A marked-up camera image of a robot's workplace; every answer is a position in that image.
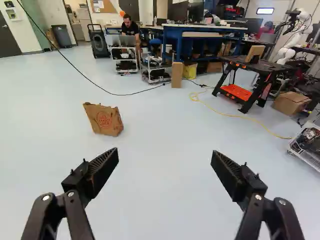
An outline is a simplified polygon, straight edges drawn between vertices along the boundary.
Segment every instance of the white robot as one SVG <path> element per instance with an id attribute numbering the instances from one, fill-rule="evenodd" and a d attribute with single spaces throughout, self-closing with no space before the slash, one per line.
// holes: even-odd
<path id="1" fill-rule="evenodd" d="M 304 34 L 310 34 L 313 31 L 313 25 L 311 23 L 312 16 L 306 12 L 303 8 L 295 9 L 294 11 L 287 11 L 286 14 L 290 15 L 290 19 L 288 22 L 280 23 L 275 32 L 280 30 L 282 26 L 290 25 L 290 27 L 283 33 L 283 35 L 291 32 L 295 26 L 296 21 L 300 20 L 301 26 L 294 31 L 294 34 L 290 37 L 292 38 L 287 44 L 285 44 L 277 53 L 278 58 L 280 58 L 276 63 L 284 65 L 288 60 L 294 57 L 296 51 L 292 49 L 292 47 L 301 47 L 300 40 L 302 39 Z"/>

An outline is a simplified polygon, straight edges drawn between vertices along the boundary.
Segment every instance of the person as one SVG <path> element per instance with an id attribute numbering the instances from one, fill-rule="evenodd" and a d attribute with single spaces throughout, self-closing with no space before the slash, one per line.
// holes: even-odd
<path id="1" fill-rule="evenodd" d="M 135 49 L 136 52 L 140 52 L 140 32 L 139 32 L 139 27 L 138 25 L 131 20 L 131 16 L 129 14 L 125 14 L 123 16 L 123 23 L 121 26 L 121 34 L 122 35 L 127 35 L 127 36 L 134 36 L 135 37 Z"/>
<path id="2" fill-rule="evenodd" d="M 264 27 L 261 27 L 258 34 L 255 36 L 257 39 L 260 39 L 262 34 L 274 34 L 275 30 L 274 30 L 274 23 L 272 21 L 267 21 L 264 24 Z"/>

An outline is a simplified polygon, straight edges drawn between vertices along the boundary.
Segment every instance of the man's black shirt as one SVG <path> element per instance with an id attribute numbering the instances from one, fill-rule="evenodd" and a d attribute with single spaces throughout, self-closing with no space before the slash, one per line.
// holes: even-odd
<path id="1" fill-rule="evenodd" d="M 134 21 L 131 22 L 130 27 L 126 27 L 125 23 L 123 22 L 121 31 L 125 33 L 125 35 L 135 35 L 139 33 L 139 27 Z"/>

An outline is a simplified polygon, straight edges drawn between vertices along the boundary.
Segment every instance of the gray floor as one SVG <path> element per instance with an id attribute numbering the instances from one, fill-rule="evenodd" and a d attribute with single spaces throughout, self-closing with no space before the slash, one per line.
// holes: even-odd
<path id="1" fill-rule="evenodd" d="M 139 74 L 120 76 L 110 59 L 92 56 L 90 46 L 63 53 L 88 77 L 117 94 L 149 88 Z M 217 115 L 190 92 L 202 88 L 183 81 L 134 96 L 112 96 L 93 86 L 57 52 L 0 59 L 1 239 L 19 239 L 37 196 L 61 194 L 61 181 L 82 158 L 91 160 L 118 147 L 119 165 L 99 196 L 86 208 L 96 239 L 194 240 L 235 237 L 242 212 L 231 202 L 210 166 L 213 150 L 259 172 L 266 196 L 290 200 L 308 240 L 319 239 L 320 177 L 287 154 L 288 140 L 268 134 L 248 120 Z M 221 74 L 199 77 L 214 85 Z M 248 85 L 252 72 L 237 83 Z M 239 106 L 211 91 L 200 98 L 213 108 L 241 115 Z M 92 132 L 82 103 L 118 106 L 124 131 L 118 137 Z M 256 105 L 248 116 L 273 132 L 294 136 L 289 117 Z M 63 221 L 59 239 L 68 239 Z M 262 228 L 260 239 L 268 239 Z"/>

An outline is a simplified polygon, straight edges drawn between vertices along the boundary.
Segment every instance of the red circular logo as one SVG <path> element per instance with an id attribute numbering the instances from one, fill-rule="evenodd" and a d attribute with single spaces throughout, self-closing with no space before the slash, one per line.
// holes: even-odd
<path id="1" fill-rule="evenodd" d="M 108 129 L 111 126 L 112 118 L 109 114 L 107 114 L 103 111 L 100 111 L 97 114 L 97 121 L 98 121 L 98 124 L 101 128 Z"/>

